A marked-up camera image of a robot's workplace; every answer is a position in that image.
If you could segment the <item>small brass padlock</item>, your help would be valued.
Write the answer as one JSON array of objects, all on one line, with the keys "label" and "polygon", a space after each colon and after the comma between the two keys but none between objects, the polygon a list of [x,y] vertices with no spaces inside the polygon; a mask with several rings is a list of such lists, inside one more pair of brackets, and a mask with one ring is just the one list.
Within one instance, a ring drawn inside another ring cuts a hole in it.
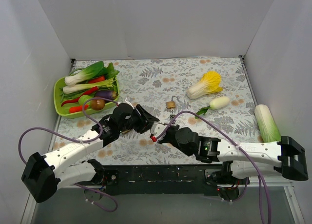
[{"label": "small brass padlock", "polygon": [[166,108],[167,109],[175,109],[176,108],[176,101],[179,101],[179,98],[177,96],[172,96],[171,100],[166,102]]}]

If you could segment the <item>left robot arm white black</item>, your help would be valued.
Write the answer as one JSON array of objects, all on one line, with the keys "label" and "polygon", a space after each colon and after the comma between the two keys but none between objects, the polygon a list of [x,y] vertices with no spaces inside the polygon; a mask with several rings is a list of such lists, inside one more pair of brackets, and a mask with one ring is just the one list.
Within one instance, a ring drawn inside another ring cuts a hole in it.
[{"label": "left robot arm white black", "polygon": [[79,182],[102,184],[108,175],[95,159],[76,165],[81,158],[102,149],[117,140],[124,131],[143,134],[159,119],[141,105],[119,104],[112,114],[104,116],[74,143],[40,155],[31,155],[21,180],[37,203],[51,198],[57,190]]}]

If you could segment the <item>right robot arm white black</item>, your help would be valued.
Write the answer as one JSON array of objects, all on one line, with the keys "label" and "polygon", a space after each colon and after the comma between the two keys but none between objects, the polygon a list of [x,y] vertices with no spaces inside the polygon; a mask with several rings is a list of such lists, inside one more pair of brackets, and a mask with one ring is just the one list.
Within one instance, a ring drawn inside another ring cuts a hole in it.
[{"label": "right robot arm white black", "polygon": [[238,143],[204,137],[188,127],[167,127],[154,123],[150,130],[152,140],[170,143],[187,156],[195,156],[203,163],[221,162],[221,179],[233,183],[237,179],[262,175],[280,174],[293,181],[308,180],[305,149],[288,136],[271,143]]}]

